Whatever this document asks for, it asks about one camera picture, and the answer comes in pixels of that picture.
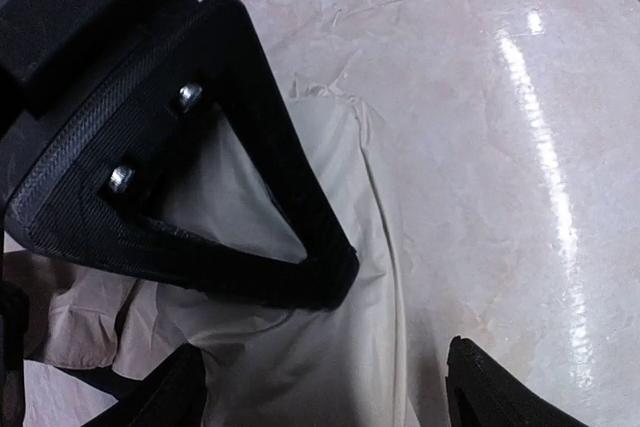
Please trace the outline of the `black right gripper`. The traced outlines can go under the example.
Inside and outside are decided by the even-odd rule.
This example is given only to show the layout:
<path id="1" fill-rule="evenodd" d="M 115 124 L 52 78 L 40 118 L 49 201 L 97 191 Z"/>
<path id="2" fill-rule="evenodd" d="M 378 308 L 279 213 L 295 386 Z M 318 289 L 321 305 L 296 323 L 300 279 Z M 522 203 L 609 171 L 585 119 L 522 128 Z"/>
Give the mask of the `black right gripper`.
<path id="1" fill-rule="evenodd" d="M 87 93 L 197 0 L 1 0 L 1 202 Z"/>

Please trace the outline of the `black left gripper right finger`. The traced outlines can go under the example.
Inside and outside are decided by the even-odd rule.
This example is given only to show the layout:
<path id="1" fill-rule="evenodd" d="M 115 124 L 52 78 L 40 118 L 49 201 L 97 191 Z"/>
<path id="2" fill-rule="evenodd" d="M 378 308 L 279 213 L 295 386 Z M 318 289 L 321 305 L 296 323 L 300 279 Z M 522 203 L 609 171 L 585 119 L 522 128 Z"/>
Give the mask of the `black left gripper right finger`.
<path id="1" fill-rule="evenodd" d="M 453 427 L 578 427 L 468 338 L 451 340 L 445 378 Z"/>

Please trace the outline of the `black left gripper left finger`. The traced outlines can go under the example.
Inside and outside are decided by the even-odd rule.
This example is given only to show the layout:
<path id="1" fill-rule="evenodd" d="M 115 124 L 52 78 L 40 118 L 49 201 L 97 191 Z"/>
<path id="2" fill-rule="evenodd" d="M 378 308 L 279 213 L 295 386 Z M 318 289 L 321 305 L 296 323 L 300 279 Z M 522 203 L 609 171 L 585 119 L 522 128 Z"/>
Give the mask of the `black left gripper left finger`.
<path id="1" fill-rule="evenodd" d="M 89 422 L 95 427 L 200 426 L 206 374 L 200 350 L 177 348 L 122 400 Z"/>

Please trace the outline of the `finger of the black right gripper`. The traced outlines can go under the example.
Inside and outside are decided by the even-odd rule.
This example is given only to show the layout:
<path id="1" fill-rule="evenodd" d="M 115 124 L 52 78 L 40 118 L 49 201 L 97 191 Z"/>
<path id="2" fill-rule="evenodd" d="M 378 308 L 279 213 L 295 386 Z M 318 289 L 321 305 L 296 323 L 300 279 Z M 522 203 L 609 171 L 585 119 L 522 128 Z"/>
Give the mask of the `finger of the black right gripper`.
<path id="1" fill-rule="evenodd" d="M 359 270 L 303 151 L 240 0 L 203 0 L 136 45 L 87 93 L 7 202 L 25 248 L 226 300 L 333 310 Z M 192 166 L 217 117 L 233 132 L 305 255 L 227 247 L 150 216 L 161 184 Z"/>

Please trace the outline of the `beige folding umbrella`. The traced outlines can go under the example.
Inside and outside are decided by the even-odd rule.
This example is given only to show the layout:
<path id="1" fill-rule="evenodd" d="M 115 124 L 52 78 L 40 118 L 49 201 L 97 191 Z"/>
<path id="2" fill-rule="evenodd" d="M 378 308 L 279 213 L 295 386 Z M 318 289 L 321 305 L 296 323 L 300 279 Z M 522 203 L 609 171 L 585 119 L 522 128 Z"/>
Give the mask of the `beige folding umbrella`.
<path id="1" fill-rule="evenodd" d="M 15 195 L 2 272 L 28 306 L 20 364 L 116 398 L 100 426 L 406 426 L 396 208 L 379 122 L 297 78 L 205 81 L 186 165 L 155 200 L 88 145 Z"/>

